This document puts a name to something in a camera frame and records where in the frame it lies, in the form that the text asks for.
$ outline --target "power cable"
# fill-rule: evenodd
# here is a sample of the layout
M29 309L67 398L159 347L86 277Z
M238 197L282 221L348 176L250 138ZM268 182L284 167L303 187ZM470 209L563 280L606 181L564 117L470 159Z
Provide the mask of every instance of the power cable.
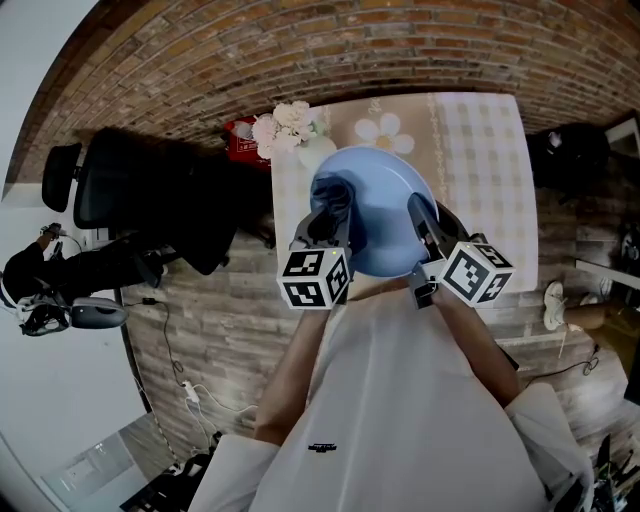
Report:
M169 324L169 318L171 316L171 311L169 310L169 306L165 302L161 302L159 300L153 299L151 297L145 297L142 299L142 302L135 302L133 304L125 304L127 307L137 306L139 304L143 304L145 306L155 306L157 304L161 304L165 311L167 312L167 316L164 320L164 325L162 327L162 334L164 335L164 341L167 344L167 349L169 351L169 360L171 361L171 369L173 370L173 378L176 381L176 384L180 387L184 387L184 385L178 379L178 373L184 373L184 366L182 363L173 357L173 350L171 349L171 343L169 343L169 337L167 335L167 325Z
M600 346L596 345L595 348L593 349L593 354L591 354L591 357L589 358L588 361L581 361L579 363L572 364L571 366L567 366L563 370L558 370L557 372L543 373L542 375L537 375L527 383L524 389L527 389L531 385L531 383L533 383L538 379L544 379L545 377L552 377L553 375L559 375L561 373L568 372L569 370L572 370L573 368L581 365L585 365L585 367L582 369L582 375L584 375L585 377L588 377L600 362L600 359L596 357L596 354L599 351L600 351Z

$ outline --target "wooden floor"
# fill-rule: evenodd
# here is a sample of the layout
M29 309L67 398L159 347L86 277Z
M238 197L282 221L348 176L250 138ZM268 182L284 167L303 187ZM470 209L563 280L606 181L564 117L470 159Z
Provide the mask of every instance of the wooden floor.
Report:
M586 292L600 291L598 279L573 268L575 259L608 264L610 255L619 250L621 222L640 219L637 189L620 178L618 169L610 173L591 193L562 206L559 193L537 191L538 289L503 296L493 309L480 311L498 343L520 363L523 382L588 359L592 353L593 343L583 333L545 330L542 292L554 279L565 283L569 304L577 303ZM129 288L125 301L154 297L165 302L170 309L167 333L174 357L184 366L179 379L204 384L223 405L241 409L257 403L298 314L280 299L275 251L238 235L229 256L228 267L208 277L175 263L160 289ZM166 437L178 457L185 459L194 447L205 447L206 440L187 411L184 390L174 381L162 335L164 320L163 307L136 306L128 328L144 388ZM626 378L616 355L603 350L598 357L600 363L588 377L579 367L547 380L555 387L578 442L595 456L610 433L614 457L624 459L630 449L640 453L640 407L622 398ZM203 414L217 429L251 432L255 409L237 415L218 407L202 389L198 391ZM213 433L210 424L201 422L208 434ZM172 462L149 417L125 429L124 438L148 476Z

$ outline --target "black logo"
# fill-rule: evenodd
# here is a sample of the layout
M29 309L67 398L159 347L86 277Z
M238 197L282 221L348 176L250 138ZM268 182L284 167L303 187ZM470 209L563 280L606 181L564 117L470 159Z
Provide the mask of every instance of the black logo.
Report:
M336 445L335 444L312 444L309 446L309 450L317 453L327 453L327 452L335 452Z

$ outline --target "table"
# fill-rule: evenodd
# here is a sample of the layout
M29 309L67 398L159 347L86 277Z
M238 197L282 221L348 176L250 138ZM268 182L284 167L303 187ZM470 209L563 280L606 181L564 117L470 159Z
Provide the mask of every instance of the table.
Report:
M395 152L425 178L469 233L483 232L516 267L506 292L538 281L538 221L529 152L515 98L421 93L314 107L338 148L366 144ZM309 212L314 172L296 153L271 160L278 262ZM383 280L356 274L350 296Z

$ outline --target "cable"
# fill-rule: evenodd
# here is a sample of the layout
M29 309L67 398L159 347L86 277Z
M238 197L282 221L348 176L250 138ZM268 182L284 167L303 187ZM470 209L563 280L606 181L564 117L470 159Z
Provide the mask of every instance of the cable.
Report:
M78 249L80 249L80 253L83 253L84 251L82 250L82 246L80 245L80 242L78 242L75 238L73 238L72 236L69 235L60 235L61 238L70 238L71 240L73 240L76 245L78 246Z
M4 306L0 306L0 309L2 309L3 311L5 311L7 313L7 315L11 315L13 317L15 317L16 315L14 313L12 313L8 308L5 308Z
M176 361L173 358L173 351L171 350L171 343L169 343L169 337L167 336L167 324L169 323L169 316L171 312L169 311L169 306L164 302L156 301L157 304L162 304L167 311L167 318L164 321L164 327L162 328L162 334L164 334L164 341L167 344L167 349L169 350L169 359L171 360L171 369L173 370L173 378L176 381L176 384L180 387L183 387L182 383L178 379L178 373L184 373L184 366L180 361Z
M216 427L211 421L209 421L205 417L205 415L202 413L202 407L200 406L200 402L198 402L198 412L200 413L200 416L202 417L202 419L206 421L209 425L211 425L211 427L213 428L213 433L215 434L216 432L218 432L218 427Z
M584 375L585 377L589 376L591 374L591 372L596 368L596 366L598 366L598 363L600 362L600 359L598 359L596 357L596 354L600 351L600 346L596 345L595 348L593 349L593 354L591 355L591 358L588 361L581 361L579 363L575 363L572 364L571 366L568 366L567 368L563 369L563 370L558 370L557 372L550 372L550 373L543 373L542 375L537 375L536 377L532 378L527 385L524 387L524 389L527 389L532 382L538 380L538 379L544 379L546 377L551 377L553 375L559 375L561 373L567 372L569 370L572 370L573 368L575 368L576 366L580 366L580 365L586 365L583 370L582 370L582 375Z
M164 326L162 327L162 334L164 335L164 342L167 344L167 349L169 350L169 360L171 361L173 378L175 379L176 384L178 386L180 386L181 388L184 387L180 382L180 379L178 379L178 373L184 373L184 366L182 366L182 363L180 361L173 358L173 350L171 349L171 343L169 343L169 337L167 336L167 324L169 323L169 317L171 316L171 312L169 311L169 306L166 303L151 297L145 297L142 299L142 302L125 304L125 306L132 307L132 306L137 306L139 304L144 304L145 306L155 306L157 304L162 304L164 306L165 311L167 312L167 317L164 320Z
M176 461L176 464L180 464L180 460L178 459L178 456L176 455L176 452L173 450L173 447L171 446L171 443L169 443L169 440L167 439L167 436L164 435L164 431L162 430L162 427L160 426L160 421L158 420L158 416L156 416L156 411L153 409L153 405L151 405L151 400L149 400L149 395L147 395L147 392L142 387L142 384L140 384L140 382L138 382L138 379L136 379L136 376L132 375L132 377L133 377L133 380L135 380L136 384L138 385L138 391L144 394L144 396L147 399L147 402L149 403L149 407L151 408L151 414L153 415L153 421L155 421L156 427L158 427L158 431L160 432L160 435L164 439L164 442L167 443L167 448L169 448L169 451L171 452L171 455L173 456L173 460Z
M185 397L184 399L184 405L187 408L187 411L189 411L189 414L191 414L191 416L193 416L193 419L196 420L196 422L198 423L198 426L200 427L200 429L202 430L202 433L204 434L204 438L206 439L207 442L207 448L209 448L211 446L211 441L209 441L209 435L207 434L207 431L204 429L204 427L202 426L202 423L200 423L200 420L198 419L198 417L193 413L193 411L191 410L191 408L189 407L189 403L187 402L187 398Z
M218 404L220 407L222 407L223 409L227 410L227 411L231 411L234 412L236 414L240 414L243 413L245 411L248 411L249 409L253 408L253 407L258 407L257 405L248 405L247 407L245 407L244 409L231 409L231 407L227 407L226 405L222 405L220 402L218 402L218 400L216 399L215 396L213 396L211 394L211 392L206 388L206 386L202 385L202 384L196 384L195 386L193 386L193 389L196 388L202 388L207 392L207 395L209 395L211 397L211 400L213 400L216 404Z

